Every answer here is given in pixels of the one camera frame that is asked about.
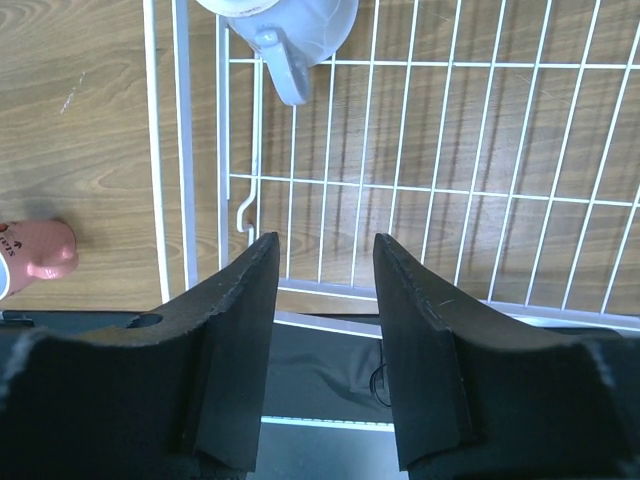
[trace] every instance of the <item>black surface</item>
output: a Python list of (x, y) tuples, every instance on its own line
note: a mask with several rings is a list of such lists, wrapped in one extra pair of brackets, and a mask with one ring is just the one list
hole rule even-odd
[(380, 340), (274, 325), (264, 415), (392, 423), (369, 390)]

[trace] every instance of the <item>mug handle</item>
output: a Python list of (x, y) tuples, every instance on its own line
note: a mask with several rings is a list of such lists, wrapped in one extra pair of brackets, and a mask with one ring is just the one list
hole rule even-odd
[(264, 28), (256, 34), (255, 43), (282, 101), (291, 106), (306, 103), (311, 91), (309, 69), (288, 48), (285, 34), (277, 28)]
[(27, 266), (29, 275), (41, 280), (55, 280), (73, 272), (78, 266), (78, 254), (73, 247), (64, 246), (58, 252)]

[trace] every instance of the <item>white metal wire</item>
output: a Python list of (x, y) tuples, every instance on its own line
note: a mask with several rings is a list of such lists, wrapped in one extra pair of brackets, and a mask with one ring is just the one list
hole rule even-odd
[(329, 187), (329, 159), (331, 157), (331, 125), (333, 122), (333, 95), (336, 83), (336, 54), (331, 56), (329, 76), (329, 105), (327, 113), (327, 145), (324, 157), (324, 176), (322, 181), (322, 213), (320, 217), (320, 246), (318, 247), (318, 283), (322, 281), (322, 258), (324, 255), (324, 227), (327, 220), (327, 190)]
[(158, 62), (156, 59), (155, 3), (144, 0), (144, 52), (147, 73), (147, 103), (149, 106), (149, 154), (151, 156), (151, 186), (153, 190), (153, 219), (156, 230), (156, 252), (162, 303), (171, 299), (169, 290), (169, 263), (164, 223), (164, 196), (162, 193), (162, 157), (160, 155), (160, 112), (158, 106)]
[(489, 281), (489, 293), (487, 294), (487, 300), (490, 302), (493, 299), (493, 291), (496, 285), (496, 278), (498, 275), (498, 266), (500, 265), (500, 256), (502, 254), (502, 248), (507, 233), (507, 226), (509, 225), (509, 215), (511, 214), (511, 204), (515, 198), (515, 190), (518, 179), (518, 172), (520, 171), (520, 162), (522, 160), (522, 152), (524, 151), (524, 140), (527, 136), (527, 127), (529, 125), (529, 117), (531, 115), (531, 106), (533, 105), (533, 96), (536, 90), (536, 84), (538, 82), (538, 72), (540, 70), (540, 59), (542, 58), (542, 51), (544, 49), (544, 42), (547, 37), (547, 28), (549, 27), (549, 17), (551, 16), (551, 5), (553, 0), (547, 0), (547, 8), (544, 12), (544, 19), (542, 20), (542, 29), (540, 31), (540, 40), (538, 42), (538, 50), (536, 52), (536, 61), (533, 66), (533, 73), (531, 74), (531, 84), (529, 85), (529, 95), (527, 96), (527, 106), (524, 109), (524, 119), (522, 121), (522, 130), (520, 131), (520, 140), (518, 141), (518, 151), (516, 152), (516, 161), (513, 166), (513, 176), (511, 177), (511, 185), (509, 186), (509, 195), (507, 197), (507, 206), (504, 212), (504, 219), (502, 220), (502, 228), (500, 229), (500, 240), (498, 240), (498, 248), (496, 250), (496, 258), (493, 262), (493, 270), (491, 272), (491, 280)]
[(231, 195), (231, 95), (229, 90), (229, 29), (216, 17), (216, 154), (218, 159), (218, 269), (229, 263), (229, 199)]
[[(246, 180), (258, 178), (258, 174), (250, 175), (246, 173), (231, 173), (230, 176), (231, 178), (242, 178)], [(261, 181), (264, 180), (268, 182), (289, 182), (290, 181), (289, 177), (279, 177), (275, 175), (260, 175), (259, 177)], [(327, 180), (325, 182), (324, 180), (315, 180), (312, 178), (294, 178), (293, 182), (300, 183), (303, 185), (324, 185), (326, 183), (327, 186), (334, 186), (334, 187), (350, 187), (350, 188), (360, 187), (359, 183), (354, 183), (354, 182), (345, 182), (345, 181), (338, 181), (338, 180)], [(397, 188), (397, 190), (401, 192), (422, 192), (422, 193), (435, 192), (435, 193), (447, 193), (450, 195), (465, 195), (465, 196), (473, 195), (473, 196), (479, 196), (479, 197), (494, 197), (494, 198), (509, 197), (508, 193), (502, 193), (502, 192), (483, 192), (483, 191), (471, 192), (469, 190), (457, 190), (454, 188), (436, 188), (432, 190), (430, 187), (417, 187), (417, 186), (409, 186), (409, 185), (398, 185), (398, 187), (394, 187), (393, 185), (385, 185), (382, 183), (364, 183), (363, 187), (367, 189), (380, 189), (380, 190), (393, 190), (394, 188)], [(512, 197), (514, 199), (534, 200), (534, 201), (542, 201), (542, 202), (548, 202), (549, 199), (551, 198), (549, 195), (530, 195), (526, 193), (514, 193)], [(576, 204), (583, 204), (583, 205), (589, 204), (589, 199), (576, 198), (576, 197), (554, 197), (553, 201), (554, 203), (576, 203)], [(625, 202), (622, 200), (604, 200), (604, 199), (596, 199), (593, 201), (593, 203), (594, 205), (606, 205), (609, 207), (633, 207), (635, 205), (634, 202)]]
[(298, 107), (293, 107), (291, 113), (291, 162), (289, 167), (289, 211), (287, 212), (287, 266), (286, 277), (291, 274), (291, 223), (293, 220), (293, 174), (296, 168), (296, 124)]
[(418, 12), (420, 0), (413, 0), (413, 13), (411, 15), (411, 33), (409, 34), (409, 52), (407, 53), (407, 69), (404, 78), (404, 93), (402, 96), (402, 112), (400, 113), (400, 132), (398, 134), (398, 153), (396, 155), (396, 172), (393, 176), (393, 194), (391, 196), (391, 211), (389, 212), (389, 234), (393, 233), (393, 217), (396, 212), (396, 199), (398, 198), (398, 181), (400, 180), (400, 163), (402, 162), (402, 147), (404, 146), (404, 130), (407, 120), (407, 105), (409, 104), (409, 86), (411, 85), (411, 67), (413, 49), (416, 43), (416, 29), (418, 27)]
[[(232, 58), (230, 60), (231, 63), (238, 64), (246, 64), (246, 63), (256, 63), (257, 60), (253, 58)], [(319, 65), (330, 65), (330, 60), (325, 60), (324, 62), (320, 62)], [(353, 59), (338, 59), (336, 60), (336, 65), (342, 66), (364, 66), (368, 67), (370, 65), (374, 65), (376, 67), (406, 67), (409, 62), (407, 60), (374, 60), (373, 62), (370, 60), (353, 60)], [(448, 67), (449, 62), (444, 61), (423, 61), (423, 60), (413, 60), (411, 61), (412, 67)], [(489, 68), (491, 66), (491, 62), (453, 62), (453, 67), (456, 68)], [(496, 68), (518, 68), (518, 69), (527, 69), (534, 68), (535, 63), (532, 62), (496, 62)], [(554, 70), (579, 70), (584, 68), (585, 70), (626, 70), (627, 65), (624, 63), (586, 63), (582, 65), (581, 63), (564, 63), (564, 62), (545, 62), (540, 63), (539, 68), (546, 69), (554, 69)], [(640, 70), (640, 65), (632, 65), (631, 70)]]
[(360, 184), (358, 186), (358, 204), (356, 206), (356, 222), (353, 233), (353, 255), (351, 257), (351, 281), (353, 286), (356, 278), (356, 259), (358, 255), (358, 232), (360, 228), (360, 209), (362, 208), (362, 189), (364, 186), (364, 172), (367, 161), (367, 143), (369, 141), (369, 119), (371, 117), (371, 94), (373, 92), (373, 71), (378, 42), (378, 15), (380, 14), (380, 0), (375, 0), (373, 9), (373, 33), (371, 39), (371, 59), (369, 62), (369, 80), (367, 82), (367, 106), (364, 112), (364, 134), (362, 137), (362, 160), (360, 161)]
[(198, 283), (196, 199), (193, 174), (193, 129), (191, 126), (191, 67), (189, 65), (189, 10), (187, 0), (172, 0), (173, 52), (178, 114), (178, 162), (180, 167), (180, 212), (184, 286)]
[(607, 305), (609, 304), (609, 298), (611, 297), (613, 284), (616, 280), (616, 276), (618, 275), (618, 269), (620, 268), (620, 262), (622, 261), (622, 255), (624, 254), (624, 248), (627, 245), (627, 240), (629, 240), (629, 234), (631, 233), (631, 227), (633, 226), (633, 220), (635, 219), (636, 210), (638, 209), (639, 203), (640, 203), (640, 185), (638, 185), (635, 201), (633, 203), (633, 206), (631, 207), (631, 211), (629, 212), (629, 217), (627, 218), (627, 224), (625, 225), (624, 233), (622, 234), (622, 240), (620, 240), (620, 246), (618, 247), (618, 252), (616, 253), (616, 259), (613, 262), (613, 269), (611, 270), (611, 276), (609, 277), (609, 282), (607, 283), (607, 290), (605, 291), (605, 294), (604, 294), (602, 307), (600, 307), (601, 314), (605, 313), (607, 309)]
[(491, 65), (489, 66), (489, 78), (487, 79), (487, 91), (484, 95), (484, 106), (482, 107), (482, 120), (480, 121), (480, 133), (478, 136), (478, 146), (476, 148), (476, 159), (473, 163), (473, 173), (471, 175), (471, 188), (469, 190), (469, 199), (467, 200), (467, 210), (464, 214), (464, 223), (462, 224), (462, 235), (460, 236), (460, 248), (458, 249), (458, 260), (456, 262), (456, 273), (453, 276), (453, 284), (458, 285), (460, 279), (460, 267), (462, 266), (462, 255), (464, 254), (464, 243), (467, 239), (467, 229), (469, 228), (469, 220), (471, 217), (471, 205), (473, 203), (473, 192), (476, 189), (476, 180), (478, 178), (478, 168), (480, 167), (480, 154), (482, 153), (482, 141), (484, 140), (484, 132), (487, 125), (487, 115), (489, 113), (489, 99), (491, 98), (491, 89), (493, 87), (493, 75), (496, 69), (496, 60), (498, 58), (498, 48), (500, 47), (500, 36), (502, 35), (502, 23), (504, 21), (504, 11), (507, 1), (502, 0), (500, 4), (500, 14), (498, 16), (498, 27), (496, 29), (496, 39), (493, 44), (493, 55), (491, 56)]
[(578, 95), (580, 94), (580, 86), (582, 85), (582, 77), (584, 76), (584, 65), (587, 63), (589, 52), (591, 50), (591, 42), (593, 41), (593, 32), (596, 29), (596, 21), (598, 20), (598, 13), (600, 12), (600, 0), (596, 0), (593, 7), (593, 14), (591, 16), (591, 23), (589, 25), (589, 32), (587, 33), (587, 40), (584, 45), (584, 51), (582, 53), (582, 61), (580, 62), (580, 69), (578, 70), (578, 77), (576, 78), (576, 86), (573, 90), (573, 97), (571, 98), (571, 105), (569, 106), (569, 116), (567, 117), (567, 125), (564, 129), (564, 136), (562, 138), (562, 145), (560, 147), (560, 157), (556, 165), (556, 173), (553, 177), (553, 184), (551, 185), (551, 193), (549, 195), (549, 201), (547, 202), (547, 210), (544, 214), (544, 220), (542, 222), (542, 231), (538, 240), (538, 247), (536, 248), (536, 255), (533, 260), (533, 267), (531, 268), (531, 276), (529, 277), (529, 286), (527, 287), (527, 296), (524, 304), (529, 305), (531, 301), (531, 295), (533, 293), (533, 284), (538, 273), (538, 265), (540, 264), (540, 256), (542, 254), (542, 245), (547, 234), (547, 227), (549, 226), (549, 219), (551, 217), (551, 208), (558, 188), (558, 182), (560, 180), (560, 172), (562, 171), (562, 164), (564, 162), (564, 156), (567, 151), (567, 145), (569, 143), (569, 133), (571, 132), (571, 125), (573, 123), (573, 115), (576, 111), (576, 105), (578, 104)]
[(449, 50), (449, 63), (447, 65), (447, 78), (444, 82), (444, 97), (442, 99), (442, 113), (440, 114), (440, 130), (438, 131), (438, 145), (436, 147), (436, 158), (433, 163), (433, 178), (431, 179), (431, 191), (429, 194), (429, 206), (427, 207), (427, 221), (424, 226), (424, 235), (422, 240), (422, 253), (420, 254), (420, 263), (424, 263), (427, 254), (427, 242), (429, 240), (429, 227), (431, 226), (431, 216), (433, 214), (433, 201), (436, 193), (436, 184), (438, 183), (438, 169), (440, 168), (440, 157), (442, 154), (442, 140), (444, 138), (444, 122), (447, 117), (447, 104), (449, 103), (449, 89), (451, 88), (451, 76), (453, 75), (453, 57), (456, 52), (456, 43), (458, 41), (458, 26), (460, 25), (460, 12), (462, 11), (462, 0), (458, 0), (456, 4), (456, 16), (453, 20), (453, 32), (451, 34), (451, 48)]
[(593, 212), (593, 207), (595, 205), (596, 197), (598, 196), (598, 189), (600, 188), (600, 181), (602, 180), (604, 167), (606, 165), (607, 158), (609, 158), (609, 148), (611, 147), (611, 140), (613, 140), (613, 132), (615, 131), (616, 123), (618, 122), (618, 115), (620, 114), (622, 99), (624, 98), (624, 93), (627, 89), (627, 82), (629, 81), (629, 73), (631, 73), (631, 65), (633, 64), (633, 59), (635, 58), (636, 51), (638, 50), (639, 39), (640, 39), (640, 23), (638, 23), (638, 27), (636, 28), (636, 35), (633, 39), (633, 46), (631, 47), (631, 52), (629, 53), (629, 60), (627, 61), (627, 69), (624, 71), (624, 75), (622, 77), (622, 82), (620, 84), (620, 89), (618, 91), (618, 98), (616, 99), (616, 104), (613, 109), (611, 124), (609, 125), (609, 131), (607, 132), (607, 139), (604, 142), (604, 149), (602, 150), (602, 158), (600, 159), (600, 165), (598, 166), (598, 173), (596, 174), (596, 180), (591, 190), (591, 198), (589, 199), (587, 212), (584, 216), (584, 222), (582, 223), (582, 230), (580, 231), (580, 237), (578, 238), (576, 253), (573, 256), (571, 270), (569, 271), (569, 279), (567, 281), (567, 288), (564, 291), (564, 297), (562, 299), (561, 308), (563, 310), (567, 307), (567, 302), (569, 300), (569, 292), (571, 292), (571, 286), (573, 285), (573, 277), (576, 273), (576, 267), (578, 266), (578, 259), (580, 258), (580, 253), (582, 252), (582, 244), (584, 243), (584, 237), (587, 234), (589, 220), (591, 220), (591, 212)]

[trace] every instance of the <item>white plastic rim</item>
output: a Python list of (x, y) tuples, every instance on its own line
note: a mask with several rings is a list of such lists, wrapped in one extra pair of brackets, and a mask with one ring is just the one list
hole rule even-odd
[(9, 293), (9, 285), (11, 285), (11, 274), (7, 261), (0, 255), (0, 300), (5, 298)]
[(197, 0), (210, 12), (223, 17), (248, 17), (273, 7), (279, 0)]

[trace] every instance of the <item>pink object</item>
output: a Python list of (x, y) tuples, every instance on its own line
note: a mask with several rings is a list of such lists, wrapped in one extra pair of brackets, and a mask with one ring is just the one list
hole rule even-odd
[(78, 266), (76, 237), (66, 223), (0, 223), (0, 300), (35, 280), (54, 280)]

